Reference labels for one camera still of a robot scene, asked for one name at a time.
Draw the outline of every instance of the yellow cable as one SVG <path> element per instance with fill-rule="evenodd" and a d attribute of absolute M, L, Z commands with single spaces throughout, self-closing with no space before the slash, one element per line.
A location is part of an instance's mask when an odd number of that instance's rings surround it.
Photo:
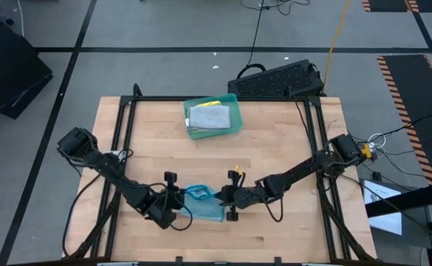
<path fill-rule="evenodd" d="M 343 8 L 342 16 L 340 17 L 339 25 L 337 26 L 337 30 L 335 31 L 334 39 L 332 40 L 331 49 L 329 49 L 329 55 L 327 55 L 327 65 L 326 65 L 326 72 L 324 73 L 324 88 L 323 88 L 323 92 L 326 89 L 327 80 L 329 78 L 329 66 L 331 64 L 332 50 L 335 47 L 335 42 L 337 41 L 337 37 L 339 36 L 340 29 L 342 28 L 343 19 L 346 17 L 347 10 L 349 10 L 349 5 L 350 5 L 350 0 L 347 0 L 346 6 Z"/>

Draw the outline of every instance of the yellow object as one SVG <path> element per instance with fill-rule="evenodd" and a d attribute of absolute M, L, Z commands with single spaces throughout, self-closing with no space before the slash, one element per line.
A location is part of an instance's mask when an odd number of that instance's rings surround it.
<path fill-rule="evenodd" d="M 346 5 L 343 8 L 342 16 L 340 17 L 339 25 L 337 26 L 337 30 L 335 31 L 334 39 L 332 40 L 331 49 L 329 49 L 329 55 L 327 55 L 326 72 L 324 73 L 324 88 L 322 88 L 322 92 L 324 92 L 327 86 L 327 79 L 329 77 L 329 66 L 331 64 L 332 50 L 335 47 L 335 42 L 337 41 L 337 37 L 339 36 L 340 29 L 342 28 L 343 19 L 346 17 L 347 10 L 349 10 L 349 5 L 350 5 L 350 0 L 347 0 Z"/>
<path fill-rule="evenodd" d="M 365 155 L 367 159 L 371 159 L 371 150 L 368 144 L 363 146 L 362 154 Z"/>
<path fill-rule="evenodd" d="M 208 102 L 208 103 L 200 103 L 200 104 L 198 104 L 196 106 L 215 106 L 215 105 L 222 105 L 222 104 L 221 104 L 220 101 L 214 100 L 214 101 L 211 101 L 211 102 Z"/>
<path fill-rule="evenodd" d="M 244 172 L 239 168 L 239 166 L 236 166 L 236 172 L 239 173 L 239 176 L 242 176 Z"/>

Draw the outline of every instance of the folded cloth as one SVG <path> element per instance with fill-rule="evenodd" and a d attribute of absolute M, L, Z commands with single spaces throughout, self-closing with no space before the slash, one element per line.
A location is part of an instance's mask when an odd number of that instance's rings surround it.
<path fill-rule="evenodd" d="M 208 219 L 221 222 L 224 219 L 222 201 L 214 197 L 214 192 L 206 185 L 189 185 L 185 192 L 185 206 L 193 214 L 194 219 Z M 188 210 L 182 208 L 179 213 L 190 216 Z"/>
<path fill-rule="evenodd" d="M 198 129 L 230 128 L 229 106 L 193 106 L 189 109 L 189 126 Z"/>

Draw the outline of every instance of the gray cloth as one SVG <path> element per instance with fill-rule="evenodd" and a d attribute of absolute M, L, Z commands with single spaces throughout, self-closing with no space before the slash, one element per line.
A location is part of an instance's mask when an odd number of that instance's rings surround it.
<path fill-rule="evenodd" d="M 193 106 L 189 109 L 189 126 L 195 129 L 229 129 L 229 106 Z"/>

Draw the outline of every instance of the green container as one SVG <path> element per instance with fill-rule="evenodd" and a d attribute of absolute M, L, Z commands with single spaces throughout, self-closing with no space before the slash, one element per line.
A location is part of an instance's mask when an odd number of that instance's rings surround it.
<path fill-rule="evenodd" d="M 239 132 L 244 125 L 242 122 L 242 116 L 240 115 L 239 102 L 237 101 L 237 96 L 233 93 L 229 93 L 221 96 L 213 96 L 206 98 L 198 98 L 193 100 L 185 100 L 183 103 L 183 107 L 185 108 L 185 116 L 188 118 L 189 108 L 196 106 L 201 103 L 207 103 L 211 101 L 218 100 L 221 102 L 223 106 L 229 106 L 230 113 L 230 128 L 229 129 L 214 129 L 211 131 L 203 131 L 198 132 L 197 130 L 190 130 L 188 127 L 186 128 L 186 132 L 189 134 L 189 137 L 193 140 L 197 140 L 203 137 L 212 137 L 219 136 L 223 134 L 230 134 Z"/>

